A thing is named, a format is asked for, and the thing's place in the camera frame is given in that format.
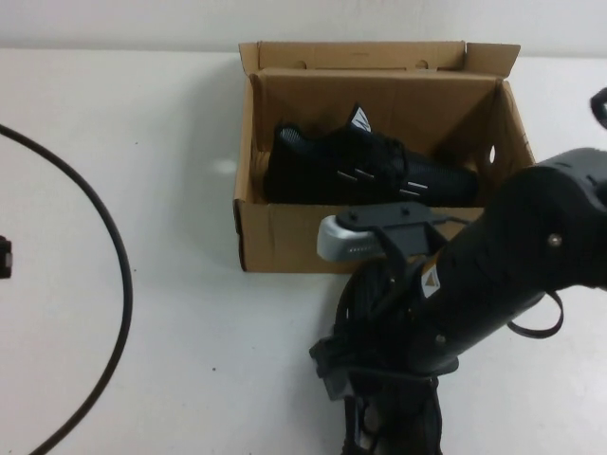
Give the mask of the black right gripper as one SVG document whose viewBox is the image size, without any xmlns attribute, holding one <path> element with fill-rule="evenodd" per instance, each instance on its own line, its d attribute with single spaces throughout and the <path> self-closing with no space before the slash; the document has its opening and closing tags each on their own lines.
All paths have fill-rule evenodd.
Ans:
<svg viewBox="0 0 607 455">
<path fill-rule="evenodd" d="M 443 419 L 436 377 L 454 373 L 459 368 L 457 357 L 429 373 L 414 373 L 404 367 L 382 365 L 372 351 L 357 350 L 349 344 L 345 334 L 321 338 L 309 349 L 309 355 L 331 401 L 374 395 L 385 384 L 403 387 L 409 383 L 429 381 L 421 407 L 422 453 L 443 454 Z M 369 403 L 364 399 L 344 400 L 345 436 L 341 455 L 372 455 L 376 452 L 378 434 L 365 423 L 368 408 Z"/>
</svg>

